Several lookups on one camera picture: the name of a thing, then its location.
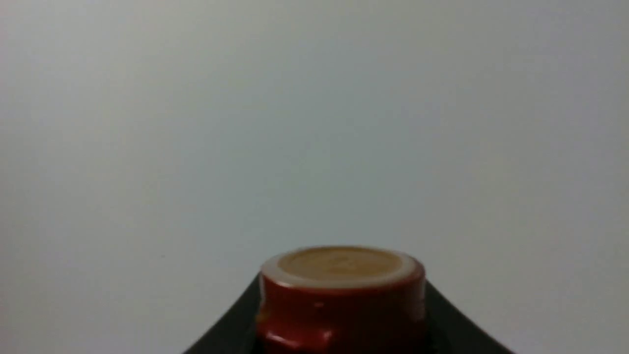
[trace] gray background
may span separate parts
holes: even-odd
[[[626,353],[628,5],[3,1],[0,352],[178,353],[358,243],[518,352]]]

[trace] upside-down cup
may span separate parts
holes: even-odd
[[[426,276],[404,253],[329,246],[266,261],[257,336],[268,354],[417,354]]]

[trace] black surface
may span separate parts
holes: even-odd
[[[186,354],[262,354],[255,340],[254,317],[260,305],[256,277],[231,309]],[[429,340],[427,353],[509,354],[458,311],[432,284],[426,288]]]

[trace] red ceramic cup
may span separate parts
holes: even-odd
[[[425,270],[407,254],[330,246],[262,265],[257,336],[268,354],[417,354]]]

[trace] red glaze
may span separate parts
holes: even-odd
[[[371,288],[298,288],[260,274],[257,335],[268,354],[418,354],[426,336],[424,267]]]

